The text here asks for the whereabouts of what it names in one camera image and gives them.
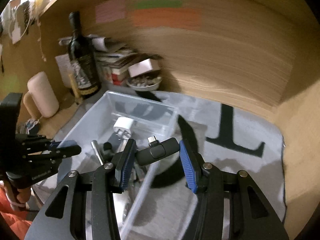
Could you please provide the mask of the person's left hand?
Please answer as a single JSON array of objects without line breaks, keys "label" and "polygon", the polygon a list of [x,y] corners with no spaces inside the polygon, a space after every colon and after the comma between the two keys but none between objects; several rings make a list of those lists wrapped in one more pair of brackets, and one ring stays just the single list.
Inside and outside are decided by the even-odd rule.
[{"label": "person's left hand", "polygon": [[25,189],[17,189],[12,186],[8,181],[3,181],[3,188],[5,190],[6,197],[10,204],[20,205],[25,204],[31,197],[31,187]]}]

